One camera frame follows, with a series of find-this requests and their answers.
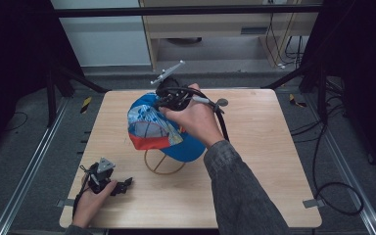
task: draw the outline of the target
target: cap visor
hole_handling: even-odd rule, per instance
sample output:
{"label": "cap visor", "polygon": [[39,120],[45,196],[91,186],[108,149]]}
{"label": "cap visor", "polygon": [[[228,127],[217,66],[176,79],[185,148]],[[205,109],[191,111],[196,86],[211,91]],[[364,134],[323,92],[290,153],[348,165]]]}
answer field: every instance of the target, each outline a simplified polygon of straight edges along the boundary
{"label": "cap visor", "polygon": [[183,133],[182,137],[184,140],[181,143],[163,148],[161,151],[173,159],[188,163],[199,158],[206,150],[206,147],[199,140],[188,133]]}

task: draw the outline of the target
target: hand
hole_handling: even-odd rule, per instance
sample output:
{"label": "hand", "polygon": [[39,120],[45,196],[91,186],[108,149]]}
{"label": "hand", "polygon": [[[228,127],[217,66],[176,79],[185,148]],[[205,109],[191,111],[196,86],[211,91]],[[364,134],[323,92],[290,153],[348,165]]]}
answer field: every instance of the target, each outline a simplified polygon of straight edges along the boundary
{"label": "hand", "polygon": [[[198,84],[189,87],[200,90]],[[224,139],[209,105],[191,100],[183,111],[176,112],[164,107],[160,107],[160,111],[166,118],[182,125],[190,135],[199,139],[207,148]]]}
{"label": "hand", "polygon": [[115,189],[117,181],[111,181],[102,192],[99,194],[93,193],[91,189],[85,190],[78,201],[77,208],[75,210],[74,218],[72,219],[72,225],[87,228],[90,225],[91,220],[103,206],[106,199],[110,196],[112,191]]}

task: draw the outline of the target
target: person's right hand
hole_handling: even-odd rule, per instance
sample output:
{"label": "person's right hand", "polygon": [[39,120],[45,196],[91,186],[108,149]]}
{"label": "person's right hand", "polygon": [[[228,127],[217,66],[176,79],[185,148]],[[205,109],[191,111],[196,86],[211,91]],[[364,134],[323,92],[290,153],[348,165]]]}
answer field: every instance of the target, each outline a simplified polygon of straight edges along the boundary
{"label": "person's right hand", "polygon": [[[196,83],[189,87],[200,90]],[[224,139],[212,108],[206,104],[191,100],[183,111],[176,112],[164,107],[160,107],[160,111],[166,118],[182,125],[190,135],[199,139],[207,148]]]}

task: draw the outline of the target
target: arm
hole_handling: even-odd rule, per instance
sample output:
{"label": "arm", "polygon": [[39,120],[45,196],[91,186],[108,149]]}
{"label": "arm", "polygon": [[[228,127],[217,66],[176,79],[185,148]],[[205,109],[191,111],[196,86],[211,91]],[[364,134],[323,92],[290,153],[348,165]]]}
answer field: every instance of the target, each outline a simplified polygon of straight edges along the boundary
{"label": "arm", "polygon": [[72,218],[72,223],[66,230],[66,235],[91,235],[86,228],[90,225],[91,220],[103,206],[104,202],[109,198],[117,185],[117,181],[113,180],[108,183],[99,194],[93,193],[90,189],[85,190]]}
{"label": "arm", "polygon": [[204,158],[220,234],[289,234],[276,206],[233,146],[213,144]]}
{"label": "arm", "polygon": [[[197,84],[190,87],[199,89]],[[220,234],[289,234],[279,210],[270,201],[234,147],[224,140],[212,109],[191,100],[180,112],[161,108],[209,149],[204,162]]]}

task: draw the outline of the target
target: metal bracket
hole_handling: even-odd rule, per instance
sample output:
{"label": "metal bracket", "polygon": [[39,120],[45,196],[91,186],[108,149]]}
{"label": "metal bracket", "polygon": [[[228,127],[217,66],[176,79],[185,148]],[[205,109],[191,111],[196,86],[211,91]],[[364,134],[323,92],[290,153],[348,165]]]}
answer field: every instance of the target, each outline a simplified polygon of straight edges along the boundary
{"label": "metal bracket", "polygon": [[111,168],[114,168],[116,165],[109,160],[102,158],[99,162],[99,166],[97,167],[97,173],[104,172],[106,170],[109,170]]}
{"label": "metal bracket", "polygon": [[306,209],[313,208],[313,207],[322,208],[326,205],[322,199],[320,200],[310,199],[310,200],[303,201],[303,203]]}
{"label": "metal bracket", "polygon": [[151,85],[155,84],[155,83],[158,83],[160,81],[163,81],[165,80],[165,78],[169,77],[171,74],[173,74],[176,69],[178,69],[180,66],[182,65],[185,65],[185,62],[184,61],[179,61],[179,64],[176,65],[176,66],[173,66],[167,70],[163,70],[163,73],[161,75],[158,76],[158,78],[154,81],[151,81]]}
{"label": "metal bracket", "polygon": [[65,200],[59,200],[56,204],[57,208],[63,208],[65,206],[72,207],[74,206],[74,200],[73,199],[65,199]]}

